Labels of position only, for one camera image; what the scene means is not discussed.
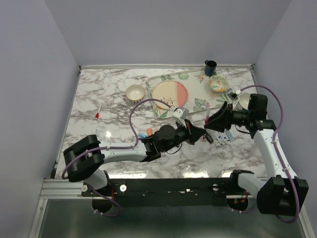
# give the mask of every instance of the black cable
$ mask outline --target black cable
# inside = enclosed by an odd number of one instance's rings
[[[238,132],[241,132],[241,133],[250,135],[250,133],[248,133],[248,132],[246,132],[246,131],[239,130],[239,129],[237,128],[237,125],[235,125],[235,127],[236,127],[236,129],[237,129]]]
[[[168,153],[168,152],[166,152],[166,153],[167,153],[167,154],[169,154],[169,155],[176,154],[176,153],[177,153],[177,152],[178,152],[178,151],[182,148],[182,145],[183,145],[183,144],[180,144],[179,149],[178,149],[178,150],[176,150],[174,153],[171,153],[171,154],[170,154],[170,153]]]

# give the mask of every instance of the tray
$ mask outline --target tray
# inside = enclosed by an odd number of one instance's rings
[[[187,89],[187,102],[183,107],[187,108],[189,113],[204,111],[207,107],[210,109],[221,107],[224,101],[231,102],[224,93],[214,93],[211,91],[208,85],[209,76],[205,75],[204,69],[204,67],[196,68],[149,78],[146,85],[149,89],[150,97],[152,98],[152,91],[156,85],[165,80],[174,80],[182,83]],[[153,102],[152,105],[158,118],[165,119],[172,117],[172,112],[169,110],[162,109]]]

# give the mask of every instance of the marble table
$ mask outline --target marble table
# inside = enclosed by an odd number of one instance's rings
[[[125,90],[132,84],[146,87],[148,78],[184,71],[186,69],[83,69],[81,71],[68,127],[62,143],[62,151],[86,135],[100,132],[108,142],[132,142],[135,137],[129,127],[128,115],[133,105],[125,98]],[[233,89],[253,85],[252,75],[247,68],[217,68],[217,74],[228,78]],[[254,88],[246,90],[256,93]],[[103,103],[100,118],[95,119],[100,103]],[[191,114],[192,124],[204,125],[206,112]],[[147,128],[158,130],[164,124],[175,126],[173,119],[158,119],[150,102],[141,105],[132,117],[137,132],[146,133]],[[162,154],[161,158],[145,163],[119,162],[104,164],[110,178],[158,179],[158,178],[217,178],[228,177],[234,169],[251,170],[258,177],[265,177],[265,166],[254,141],[247,134],[232,127],[234,142],[220,146],[199,140],[194,146],[183,143],[174,154]],[[61,178],[65,167],[63,154],[59,156],[55,174]]]

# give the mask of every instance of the dark blue mug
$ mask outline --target dark blue mug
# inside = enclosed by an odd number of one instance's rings
[[[217,63],[215,61],[212,61],[212,60],[207,60],[205,61],[205,75],[206,76],[212,76],[213,73],[215,72],[216,70],[216,67],[217,67]]]

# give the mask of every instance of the gray wall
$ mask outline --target gray wall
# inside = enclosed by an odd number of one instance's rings
[[[78,66],[43,0],[1,1],[0,236],[27,237]]]
[[[309,182],[305,206],[317,234],[316,23],[317,1],[293,0],[255,70],[258,83],[276,92],[284,106],[281,144],[295,172]],[[274,99],[268,112],[279,121]]]
[[[290,0],[45,0],[80,65],[255,63]]]

